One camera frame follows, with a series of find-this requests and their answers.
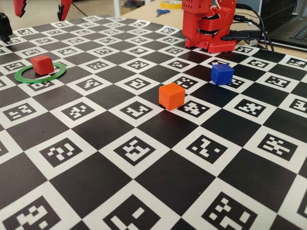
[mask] blue cube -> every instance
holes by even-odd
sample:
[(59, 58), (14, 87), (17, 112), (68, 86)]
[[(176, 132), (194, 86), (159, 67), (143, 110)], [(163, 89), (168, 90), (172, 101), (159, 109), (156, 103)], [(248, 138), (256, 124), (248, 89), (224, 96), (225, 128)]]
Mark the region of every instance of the blue cube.
[(211, 80), (216, 85), (228, 85), (232, 82), (235, 70), (227, 64), (213, 65), (211, 70)]

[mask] laptop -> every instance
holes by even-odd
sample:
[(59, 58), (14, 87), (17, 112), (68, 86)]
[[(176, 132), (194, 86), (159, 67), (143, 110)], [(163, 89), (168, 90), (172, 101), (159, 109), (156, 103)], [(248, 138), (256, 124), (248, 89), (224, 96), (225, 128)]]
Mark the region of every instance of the laptop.
[(297, 6), (304, 10), (307, 0), (262, 0), (259, 11), (274, 44), (307, 51), (307, 17), (294, 14)]

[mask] wooden table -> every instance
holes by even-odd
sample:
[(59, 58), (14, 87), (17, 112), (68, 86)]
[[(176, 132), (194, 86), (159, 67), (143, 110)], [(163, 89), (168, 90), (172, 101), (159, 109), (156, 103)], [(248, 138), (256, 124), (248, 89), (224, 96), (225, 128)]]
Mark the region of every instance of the wooden table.
[[(181, 9), (180, 10), (171, 9), (170, 13), (161, 15), (160, 17), (156, 17), (157, 16), (156, 10), (161, 9), (160, 2), (162, 1), (163, 0), (155, 0), (151, 2), (150, 4), (146, 4), (136, 10), (133, 10), (129, 13), (124, 14), (123, 17), (138, 19), (138, 20), (146, 20), (149, 22), (169, 25), (175, 28), (182, 29), (183, 10)], [(236, 13), (237, 14), (247, 13), (247, 14), (253, 15), (252, 12), (245, 11), (245, 10), (236, 10)], [(249, 27), (247, 26), (246, 23), (237, 23), (237, 24), (233, 24), (231, 29), (232, 30), (250, 30), (250, 29), (256, 29), (256, 27), (254, 26)], [(279, 53), (289, 54), (289, 55), (296, 56), (298, 58), (307, 59), (307, 52), (303, 50), (292, 49), (292, 48), (287, 48), (287, 47), (278, 46), (278, 45), (274, 45), (274, 49), (276, 52), (279, 52)]]

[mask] ring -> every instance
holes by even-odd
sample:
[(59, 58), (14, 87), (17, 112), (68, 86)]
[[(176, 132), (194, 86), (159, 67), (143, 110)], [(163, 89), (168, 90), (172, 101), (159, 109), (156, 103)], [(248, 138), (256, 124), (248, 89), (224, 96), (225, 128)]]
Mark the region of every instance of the ring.
[(53, 79), (56, 79), (56, 78), (59, 78), (61, 76), (64, 75), (64, 73), (66, 72), (66, 66), (64, 66), (63, 64), (61, 63), (52, 63), (53, 66), (56, 66), (59, 68), (59, 72), (54, 74), (53, 76), (50, 76), (48, 78), (43, 78), (43, 79), (27, 79), (27, 78), (23, 78), (22, 77), (22, 74), (24, 72), (26, 72), (27, 70), (29, 69), (33, 69), (33, 66), (26, 66), (20, 70), (18, 70), (18, 72), (15, 73), (15, 79), (16, 81), (18, 82), (21, 82), (21, 83), (43, 83), (43, 82), (47, 82), (47, 81), (51, 81)]

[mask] cable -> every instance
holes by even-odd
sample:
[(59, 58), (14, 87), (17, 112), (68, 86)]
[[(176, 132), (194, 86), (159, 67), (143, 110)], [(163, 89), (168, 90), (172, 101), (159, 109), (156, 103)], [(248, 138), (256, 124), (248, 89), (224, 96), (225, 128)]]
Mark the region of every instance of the cable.
[(78, 10), (78, 11), (80, 11), (80, 12), (81, 12), (81, 13), (82, 13), (82, 14), (83, 14), (85, 17), (87, 17), (87, 15), (86, 15), (85, 13), (83, 13), (83, 11), (82, 11), (82, 10), (80, 10), (80, 9), (79, 9), (79, 8), (78, 8), (78, 7), (75, 5), (75, 3), (73, 3), (73, 2), (72, 2), (72, 4), (74, 5), (74, 7), (76, 7), (76, 8), (77, 8), (77, 10)]

